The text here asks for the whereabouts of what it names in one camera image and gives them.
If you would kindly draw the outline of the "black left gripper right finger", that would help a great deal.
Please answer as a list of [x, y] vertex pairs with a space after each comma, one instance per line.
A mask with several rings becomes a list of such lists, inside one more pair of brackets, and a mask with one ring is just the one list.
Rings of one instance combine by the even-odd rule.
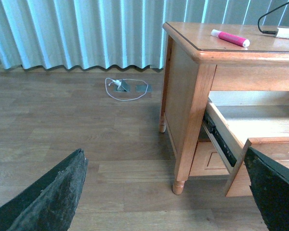
[[270, 231], [289, 231], [289, 169], [249, 147], [245, 166], [250, 189]]

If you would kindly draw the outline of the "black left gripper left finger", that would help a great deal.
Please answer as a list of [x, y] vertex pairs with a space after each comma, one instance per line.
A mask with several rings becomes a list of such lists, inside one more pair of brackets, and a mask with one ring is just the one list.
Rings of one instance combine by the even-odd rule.
[[77, 149], [0, 207], [0, 231], [66, 231], [79, 204], [88, 159]]

